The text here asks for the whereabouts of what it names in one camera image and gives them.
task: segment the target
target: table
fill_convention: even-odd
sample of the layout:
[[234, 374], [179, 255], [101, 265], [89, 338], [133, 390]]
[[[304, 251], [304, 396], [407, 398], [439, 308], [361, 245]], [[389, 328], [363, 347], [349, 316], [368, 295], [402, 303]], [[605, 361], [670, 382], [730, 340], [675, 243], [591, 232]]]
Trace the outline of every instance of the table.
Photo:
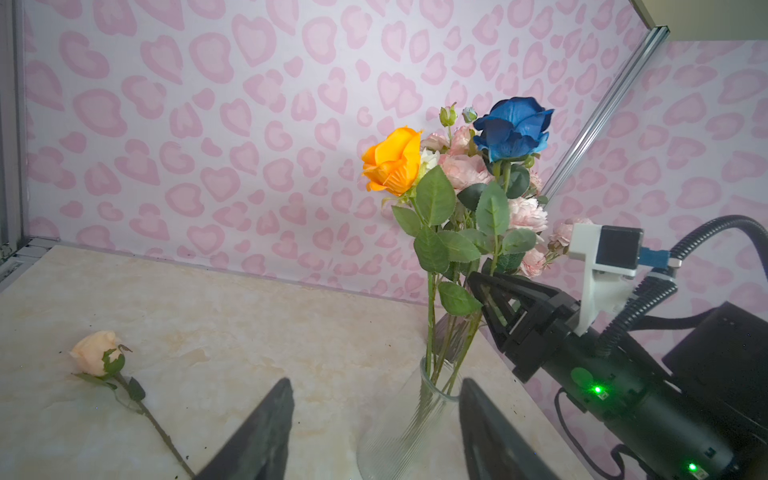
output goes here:
[[[68, 350], [111, 329], [194, 471], [287, 376], [286, 479], [359, 479], [356, 440], [423, 356], [425, 318], [410, 303], [56, 246], [0, 294], [0, 478], [186, 478], [145, 417], [70, 375]], [[481, 336], [462, 371], [563, 480], [591, 478]], [[454, 417], [424, 478], [467, 478]]]

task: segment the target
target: rose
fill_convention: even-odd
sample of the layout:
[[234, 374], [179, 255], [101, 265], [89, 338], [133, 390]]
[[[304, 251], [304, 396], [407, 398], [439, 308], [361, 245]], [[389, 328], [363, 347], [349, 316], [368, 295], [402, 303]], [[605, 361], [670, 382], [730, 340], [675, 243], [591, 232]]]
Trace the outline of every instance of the rose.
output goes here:
[[78, 363], [80, 370], [93, 376], [104, 376], [104, 352], [114, 350], [109, 354], [109, 360], [114, 362], [120, 356], [118, 339], [114, 332], [102, 330], [92, 333], [80, 340], [69, 353]]
[[520, 271], [528, 278], [541, 275], [544, 265], [547, 264], [547, 257], [540, 251], [531, 249], [525, 252], [523, 261], [520, 263]]
[[547, 147], [549, 133], [545, 132], [554, 110], [545, 110], [532, 97], [502, 100], [487, 115], [475, 120], [475, 136], [479, 150], [488, 151], [488, 160], [520, 158], [540, 152]]
[[549, 236], [551, 243], [556, 243], [554, 248], [567, 247], [571, 244], [571, 236], [574, 234], [574, 225], [576, 223], [586, 223], [587, 225], [593, 225], [592, 220], [588, 218], [569, 218], [564, 223], [558, 225], [554, 229], [554, 233]]
[[455, 190], [461, 191], [474, 184], [487, 185], [493, 180], [480, 155], [442, 155], [439, 164]]
[[541, 193], [541, 189], [544, 187], [544, 182], [535, 172], [531, 172], [531, 187], [535, 190], [537, 195]]
[[478, 114], [472, 107], [467, 107], [464, 110], [462, 110], [462, 116], [464, 117], [464, 121], [468, 124], [471, 124], [473, 121], [477, 120]]
[[442, 124], [443, 127], [450, 127], [454, 123], [456, 123], [456, 110], [454, 109], [454, 106], [456, 104], [451, 105], [448, 108], [442, 107], [440, 108], [440, 124]]
[[547, 212], [535, 198], [514, 198], [509, 201], [509, 228], [542, 232], [547, 228]]
[[368, 191], [387, 190], [397, 197], [416, 181], [422, 156], [419, 153], [421, 132], [408, 127], [393, 131], [382, 143], [369, 148], [362, 156], [362, 174], [371, 181]]
[[429, 135], [422, 142], [422, 147], [429, 148], [434, 151], [440, 151], [443, 148], [448, 148], [448, 146], [449, 146], [448, 139], [438, 133]]
[[466, 155], [469, 151], [469, 141], [472, 139], [472, 129], [466, 125], [456, 129], [451, 141], [451, 155]]

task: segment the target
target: white flower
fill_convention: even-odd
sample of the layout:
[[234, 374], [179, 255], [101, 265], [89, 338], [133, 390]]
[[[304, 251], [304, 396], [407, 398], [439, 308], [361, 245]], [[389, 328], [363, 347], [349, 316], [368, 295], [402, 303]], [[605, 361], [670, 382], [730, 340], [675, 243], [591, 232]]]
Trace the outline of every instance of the white flower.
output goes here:
[[424, 173], [427, 173], [432, 168], [437, 167], [437, 162], [440, 160], [440, 154], [431, 151], [427, 148], [422, 150], [422, 168], [425, 168]]

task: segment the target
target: flower stem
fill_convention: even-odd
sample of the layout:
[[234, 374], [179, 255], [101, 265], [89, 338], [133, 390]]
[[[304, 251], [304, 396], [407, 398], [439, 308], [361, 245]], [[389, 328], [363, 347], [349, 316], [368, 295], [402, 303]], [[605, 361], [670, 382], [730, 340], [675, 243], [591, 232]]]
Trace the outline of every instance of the flower stem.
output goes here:
[[435, 335], [435, 274], [427, 272], [427, 294], [429, 302], [427, 303], [427, 358], [424, 370], [427, 376], [432, 374], [432, 337]]
[[504, 193], [507, 193], [507, 189], [509, 188], [509, 177], [512, 173], [512, 162], [506, 161], [504, 162]]
[[491, 260], [491, 271], [490, 274], [493, 275], [496, 271], [496, 263], [498, 263], [498, 254], [499, 254], [499, 245], [498, 245], [498, 235], [493, 236], [493, 260]]
[[453, 340], [453, 327], [456, 324], [456, 317], [451, 315], [448, 319], [448, 332], [445, 334], [445, 338], [442, 341], [442, 348], [440, 349], [440, 355], [435, 365], [435, 372], [432, 374], [432, 384], [437, 386], [437, 381], [440, 378], [440, 372], [442, 371], [442, 365], [445, 363], [445, 354], [448, 352], [448, 345]]
[[[130, 392], [128, 390], [128, 382], [125, 381], [125, 378], [121, 373], [118, 372], [117, 375], [114, 376], [114, 379], [118, 381], [120, 386], [122, 386], [126, 392]], [[187, 475], [190, 476], [190, 478], [194, 478], [194, 472], [192, 472], [192, 468], [190, 468], [189, 465], [184, 461], [184, 459], [181, 457], [181, 454], [178, 450], [176, 450], [176, 447], [174, 446], [174, 443], [170, 440], [170, 437], [168, 434], [163, 430], [163, 427], [160, 426], [159, 423], [157, 423], [157, 420], [154, 419], [150, 411], [147, 409], [146, 406], [144, 406], [144, 403], [141, 402], [141, 400], [135, 401], [139, 405], [139, 409], [141, 410], [141, 413], [147, 416], [150, 422], [152, 422], [152, 426], [155, 430], [157, 430], [157, 433], [160, 434], [160, 437], [163, 439], [163, 442], [165, 442], [165, 445], [170, 449], [170, 452], [174, 454], [174, 457], [176, 457], [176, 460], [179, 461], [181, 464], [181, 468], [184, 469], [184, 471], [187, 473]]]
[[462, 367], [464, 358], [467, 356], [467, 352], [469, 351], [469, 346], [472, 344], [472, 340], [475, 338], [475, 334], [477, 333], [478, 328], [480, 327], [481, 318], [482, 318], [482, 311], [478, 311], [473, 313], [472, 317], [469, 320], [469, 331], [467, 332], [467, 340], [464, 341], [464, 346], [462, 347], [462, 351], [458, 355], [458, 360], [456, 360], [456, 366], [453, 367], [453, 374], [451, 374], [451, 378], [445, 384], [445, 388], [443, 389], [443, 392], [446, 395], [451, 395], [451, 390], [453, 390], [453, 384], [456, 383], [456, 376], [458, 375], [458, 369]]

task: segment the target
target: blue rose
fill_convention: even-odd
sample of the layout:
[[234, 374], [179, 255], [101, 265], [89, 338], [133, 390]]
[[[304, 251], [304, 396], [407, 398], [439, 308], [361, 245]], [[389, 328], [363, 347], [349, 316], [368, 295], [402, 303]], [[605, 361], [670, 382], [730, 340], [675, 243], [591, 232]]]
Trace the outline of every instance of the blue rose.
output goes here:
[[518, 158], [540, 152], [547, 147], [549, 127], [554, 110], [545, 110], [533, 97], [502, 100], [491, 112], [475, 120], [475, 136], [479, 151], [488, 151], [488, 160]]

